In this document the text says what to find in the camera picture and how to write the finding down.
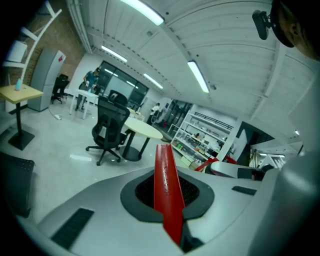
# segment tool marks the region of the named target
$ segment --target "white ceiling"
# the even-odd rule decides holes
[[[162,84],[166,97],[243,117],[284,143],[295,135],[288,113],[310,86],[319,64],[277,43],[272,31],[267,40],[260,40],[252,13],[270,12],[271,0],[144,2],[164,17],[162,25],[120,0],[80,1],[95,53],[107,56],[101,45],[113,49],[128,61],[114,58],[112,64],[159,92],[143,77],[149,74]],[[190,60],[216,90],[201,90],[187,65]]]

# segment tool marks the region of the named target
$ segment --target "floor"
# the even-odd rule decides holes
[[[26,108],[21,111],[22,128],[35,135],[23,151],[8,144],[9,138],[17,132],[16,126],[0,135],[0,151],[35,162],[32,210],[29,217],[35,223],[39,223],[55,207],[95,182],[153,166],[156,145],[165,144],[161,140],[150,139],[142,159],[137,162],[122,158],[118,163],[114,156],[106,153],[101,166],[96,166],[101,150],[91,149],[87,152],[85,148],[95,145],[91,130],[97,122],[97,107],[91,105],[83,120],[81,111],[69,114],[71,100],[69,97],[63,104],[55,101],[50,106],[52,114],[61,115],[61,120],[55,119],[49,109],[37,112]],[[132,146],[141,149],[145,139],[137,134]],[[74,159],[71,155],[86,160]],[[177,166],[186,168],[178,153],[174,152],[174,157]]]

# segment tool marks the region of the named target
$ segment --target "red plastic part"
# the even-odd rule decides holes
[[[185,202],[170,144],[157,145],[154,167],[154,209],[163,214],[163,227],[180,244]]]
[[[208,164],[214,163],[219,161],[217,158],[209,158],[207,161],[205,161],[203,164],[201,164],[198,168],[195,169],[196,172],[199,172],[204,167],[206,167]]]

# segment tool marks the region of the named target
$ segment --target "high table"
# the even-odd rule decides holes
[[[69,111],[69,114],[71,115],[73,110],[74,110],[74,104],[75,104],[75,100],[76,100],[76,95],[82,95],[82,101],[85,100],[85,97],[87,97],[87,103],[84,107],[84,112],[83,112],[83,116],[82,116],[82,119],[86,119],[86,115],[87,115],[87,111],[88,111],[88,107],[89,107],[89,104],[90,104],[90,100],[89,98],[93,98],[93,104],[95,104],[96,102],[96,98],[98,98],[98,95],[94,94],[94,93],[91,93],[91,92],[88,92],[86,90],[80,90],[80,89],[76,89],[75,90],[76,93],[73,94],[73,98],[72,98],[72,102],[71,102],[71,106],[70,106],[70,111]]]
[[[22,130],[21,128],[20,103],[26,100],[41,97],[44,93],[26,84],[21,84],[21,89],[18,91],[15,90],[15,87],[15,85],[1,87],[0,97],[12,104],[15,104],[18,132],[11,139],[9,139],[9,143],[17,149],[24,150],[24,148],[35,136],[25,130]]]
[[[139,161],[142,157],[142,154],[150,138],[160,139],[160,140],[163,138],[163,135],[161,134],[161,132],[158,131],[156,128],[153,128],[151,125],[143,121],[140,121],[136,118],[128,117],[124,125],[131,130],[131,134],[126,146],[122,147],[119,151],[120,155],[126,160],[133,161],[133,162]],[[134,136],[136,135],[136,133],[146,136],[146,140],[140,151],[138,151],[136,148],[131,146],[132,140],[134,139]]]

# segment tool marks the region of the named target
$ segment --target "fluorescent light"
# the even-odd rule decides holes
[[[146,78],[148,78],[152,83],[154,83],[156,86],[158,86],[160,89],[163,89],[163,87],[153,78],[151,78],[148,74],[143,74]]]
[[[131,86],[133,86],[133,87],[135,87],[135,85],[132,82],[126,81],[126,83],[131,85]]]
[[[131,6],[132,8],[136,9],[138,12],[146,16],[150,21],[152,21],[157,26],[159,26],[164,22],[164,19],[158,13],[156,13],[149,6],[145,5],[144,3],[138,0],[121,0],[121,1]]]
[[[202,91],[205,93],[209,93],[208,86],[203,75],[200,72],[200,69],[195,61],[188,62],[189,68],[191,69],[192,73],[194,74],[195,78],[197,79],[199,85],[201,86]]]
[[[123,62],[127,62],[127,59],[126,59],[126,58],[122,57],[121,55],[119,55],[118,53],[114,52],[113,50],[110,50],[109,48],[104,47],[103,45],[101,45],[101,48],[102,48],[103,50],[105,50],[106,52],[108,52],[108,53],[116,56],[118,59],[122,60]]]
[[[110,73],[111,75],[113,74],[113,72],[111,72],[111,71],[110,71],[110,70],[108,70],[108,69],[104,69],[104,71],[106,71],[106,72]]]

